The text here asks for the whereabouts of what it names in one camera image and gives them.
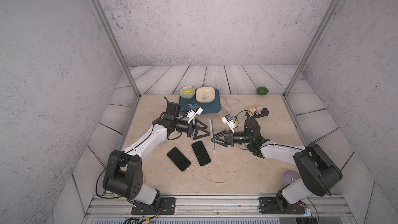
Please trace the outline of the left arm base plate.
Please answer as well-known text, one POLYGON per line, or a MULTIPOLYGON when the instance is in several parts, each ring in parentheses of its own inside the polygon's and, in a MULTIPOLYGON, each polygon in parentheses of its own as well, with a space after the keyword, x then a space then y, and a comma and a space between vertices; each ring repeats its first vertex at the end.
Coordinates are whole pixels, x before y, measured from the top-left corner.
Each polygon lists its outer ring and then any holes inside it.
POLYGON ((157 197, 152 204, 134 201, 132 215, 174 215, 176 198, 157 197))

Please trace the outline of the black phone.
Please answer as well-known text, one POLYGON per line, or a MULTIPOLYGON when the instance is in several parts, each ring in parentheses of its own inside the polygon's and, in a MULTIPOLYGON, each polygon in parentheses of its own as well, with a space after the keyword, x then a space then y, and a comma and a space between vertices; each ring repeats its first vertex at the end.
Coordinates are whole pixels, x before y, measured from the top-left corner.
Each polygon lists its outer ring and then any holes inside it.
POLYGON ((208 165, 211 163, 211 158, 208 154, 208 151, 202 141, 197 141, 191 144, 193 152, 197 158, 197 161, 201 167, 208 165))

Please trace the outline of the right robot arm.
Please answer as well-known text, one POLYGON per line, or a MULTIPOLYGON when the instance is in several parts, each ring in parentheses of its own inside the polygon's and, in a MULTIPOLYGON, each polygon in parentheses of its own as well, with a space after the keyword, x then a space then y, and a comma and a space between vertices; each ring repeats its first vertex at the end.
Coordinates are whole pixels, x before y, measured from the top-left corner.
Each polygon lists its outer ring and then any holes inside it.
POLYGON ((341 169, 318 144, 289 146, 272 142, 261 135, 261 127, 253 117, 245 120, 244 130, 240 132, 234 131, 235 123, 229 117, 224 117, 223 122, 230 129, 214 134, 213 143, 224 147, 245 144, 256 157, 276 159, 297 167, 300 178, 276 194, 280 209, 311 196, 323 197, 343 178, 341 169))

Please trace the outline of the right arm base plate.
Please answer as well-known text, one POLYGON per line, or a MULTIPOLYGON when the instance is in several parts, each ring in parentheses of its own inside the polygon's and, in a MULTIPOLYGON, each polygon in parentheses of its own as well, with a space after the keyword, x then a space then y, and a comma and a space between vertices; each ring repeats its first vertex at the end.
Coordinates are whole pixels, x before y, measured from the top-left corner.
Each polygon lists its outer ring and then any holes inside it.
POLYGON ((259 197, 259 212, 261 214, 304 215, 305 205, 302 202, 290 204, 277 197, 259 197))

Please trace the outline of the light green case phone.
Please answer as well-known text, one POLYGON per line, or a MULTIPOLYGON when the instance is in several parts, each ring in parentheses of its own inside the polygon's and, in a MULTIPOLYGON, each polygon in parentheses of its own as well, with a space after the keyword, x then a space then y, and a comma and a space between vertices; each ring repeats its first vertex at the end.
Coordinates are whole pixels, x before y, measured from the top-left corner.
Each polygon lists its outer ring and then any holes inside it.
POLYGON ((214 151, 215 150, 215 143, 212 141, 212 138, 214 137, 214 125, 213 125, 213 120, 212 119, 209 119, 209 130, 210 130, 211 149, 214 151))

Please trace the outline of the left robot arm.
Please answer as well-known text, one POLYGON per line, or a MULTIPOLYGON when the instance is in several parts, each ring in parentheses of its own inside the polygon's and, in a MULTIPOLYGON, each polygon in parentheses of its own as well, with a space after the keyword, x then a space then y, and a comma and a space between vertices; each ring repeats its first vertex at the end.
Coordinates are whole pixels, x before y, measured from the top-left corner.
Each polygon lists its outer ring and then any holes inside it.
POLYGON ((103 172, 104 190, 147 205, 157 200, 160 195, 158 191, 143 182, 145 159, 175 131, 185 133, 194 140, 210 136, 207 125, 197 119, 197 115, 203 112, 199 105, 189 104, 184 115, 181 114, 180 107, 178 103, 168 102, 166 111, 152 122, 140 139, 124 150, 111 152, 103 172))

